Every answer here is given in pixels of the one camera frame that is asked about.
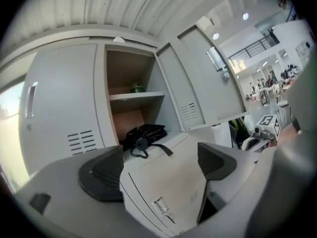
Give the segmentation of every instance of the floor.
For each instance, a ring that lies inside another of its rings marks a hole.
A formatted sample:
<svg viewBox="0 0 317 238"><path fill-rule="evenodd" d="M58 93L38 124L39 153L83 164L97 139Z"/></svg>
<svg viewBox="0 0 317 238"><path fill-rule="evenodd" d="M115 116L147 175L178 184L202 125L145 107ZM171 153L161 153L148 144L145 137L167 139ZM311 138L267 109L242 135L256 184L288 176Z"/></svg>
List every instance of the floor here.
<svg viewBox="0 0 317 238"><path fill-rule="evenodd" d="M264 115L276 115L277 109L274 101L274 97L269 97L269 103L262 106L260 101L252 102L249 100L247 102L248 108L250 110L250 114L246 115L244 118L244 122L246 126L248 127L249 131L253 131L255 125L258 123L258 121L264 116ZM292 122L291 114L290 114L290 108L285 108L286 111L286 123L285 123L285 117L283 110L279 108L280 110L280 116L277 117L278 122L280 124L281 129L284 129L287 125L289 125Z"/></svg>

